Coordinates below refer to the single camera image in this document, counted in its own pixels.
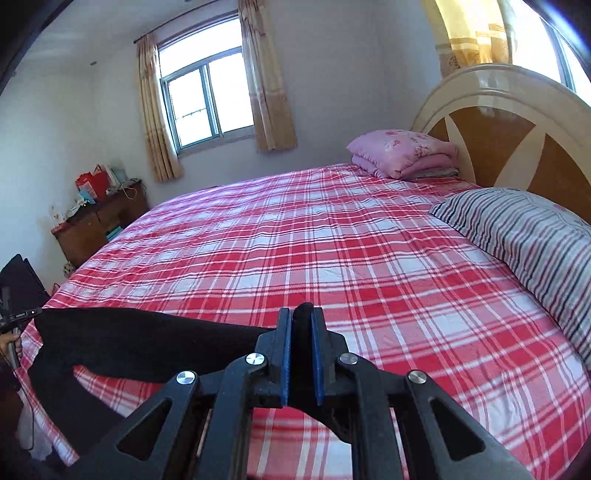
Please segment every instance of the silver bolt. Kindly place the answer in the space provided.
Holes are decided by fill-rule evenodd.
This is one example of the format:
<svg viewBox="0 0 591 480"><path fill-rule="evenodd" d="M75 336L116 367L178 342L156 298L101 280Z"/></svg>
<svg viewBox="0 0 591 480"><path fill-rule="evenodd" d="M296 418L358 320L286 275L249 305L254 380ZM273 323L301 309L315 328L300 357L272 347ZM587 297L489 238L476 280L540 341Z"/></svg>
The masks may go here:
<svg viewBox="0 0 591 480"><path fill-rule="evenodd" d="M357 360L359 360L359 357L354 353L343 353L339 357L339 360L345 365L354 365L357 363Z"/></svg>
<svg viewBox="0 0 591 480"><path fill-rule="evenodd" d="M181 385L190 385L195 381L195 374L190 370L185 370L177 375L177 382Z"/></svg>
<svg viewBox="0 0 591 480"><path fill-rule="evenodd" d="M261 365L265 361L265 355L262 353L251 353L246 357L246 363L249 365Z"/></svg>
<svg viewBox="0 0 591 480"><path fill-rule="evenodd" d="M427 381L427 374L420 370L413 370L408 373L408 379L413 383L425 383Z"/></svg>

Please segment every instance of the bed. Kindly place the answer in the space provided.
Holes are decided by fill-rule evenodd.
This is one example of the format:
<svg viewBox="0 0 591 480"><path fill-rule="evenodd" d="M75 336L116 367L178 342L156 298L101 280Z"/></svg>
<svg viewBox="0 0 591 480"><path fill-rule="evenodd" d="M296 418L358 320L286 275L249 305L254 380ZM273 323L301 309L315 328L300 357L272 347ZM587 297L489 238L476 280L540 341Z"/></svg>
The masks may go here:
<svg viewBox="0 0 591 480"><path fill-rule="evenodd" d="M531 88L555 95L560 112ZM465 180L380 180L341 164L184 195L128 227L46 306L134 307L274 326L280 307L312 301L352 352L391 372L428 372L536 479L557 479L591 433L582 360L506 264L428 211L465 190L508 185L588 215L590 117L574 95L518 67L458 72L430 96L414 129L456 143ZM519 119L532 127L515 133ZM568 166L558 169L558 161ZM27 377L41 346L34 322L23 346L18 375L35 419L72 464L76 452ZM159 388L83 367L76 376L124 415ZM350 449L295 410L255 410L248 471L346 479Z"/></svg>

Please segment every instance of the yellow curtain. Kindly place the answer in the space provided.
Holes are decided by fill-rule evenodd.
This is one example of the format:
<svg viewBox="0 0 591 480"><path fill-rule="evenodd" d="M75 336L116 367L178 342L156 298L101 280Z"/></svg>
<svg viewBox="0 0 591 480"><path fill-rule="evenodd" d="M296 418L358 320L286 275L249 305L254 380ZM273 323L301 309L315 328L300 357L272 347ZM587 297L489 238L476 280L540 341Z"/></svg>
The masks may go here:
<svg viewBox="0 0 591 480"><path fill-rule="evenodd" d="M154 180L163 182L183 176L178 162L160 88L158 48L152 34L138 40L139 102L145 128L148 162Z"/></svg>
<svg viewBox="0 0 591 480"><path fill-rule="evenodd" d="M511 63L499 0L421 1L444 77L470 65Z"/></svg>
<svg viewBox="0 0 591 480"><path fill-rule="evenodd" d="M297 146L290 104L271 36L265 0L239 0L242 55L260 151Z"/></svg>

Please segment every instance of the wooden headboard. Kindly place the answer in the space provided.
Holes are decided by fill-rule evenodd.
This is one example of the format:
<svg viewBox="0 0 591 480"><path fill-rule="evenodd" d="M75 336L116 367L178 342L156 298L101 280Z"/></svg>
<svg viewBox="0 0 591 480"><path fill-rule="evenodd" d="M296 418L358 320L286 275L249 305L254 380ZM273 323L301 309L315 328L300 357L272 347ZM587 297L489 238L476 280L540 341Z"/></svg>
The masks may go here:
<svg viewBox="0 0 591 480"><path fill-rule="evenodd" d="M413 130L456 144L463 179L528 190L591 223L591 108L553 80L513 65L460 70Z"/></svg>

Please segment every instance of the striped pillow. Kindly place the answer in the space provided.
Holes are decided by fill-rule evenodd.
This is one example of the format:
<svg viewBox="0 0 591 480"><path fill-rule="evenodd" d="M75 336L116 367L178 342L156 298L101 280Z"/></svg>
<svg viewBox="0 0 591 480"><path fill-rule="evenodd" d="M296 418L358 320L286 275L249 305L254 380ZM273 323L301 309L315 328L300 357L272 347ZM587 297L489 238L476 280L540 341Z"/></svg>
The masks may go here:
<svg viewBox="0 0 591 480"><path fill-rule="evenodd" d="M550 312L591 371L591 226L514 189L468 190L431 214L505 262Z"/></svg>

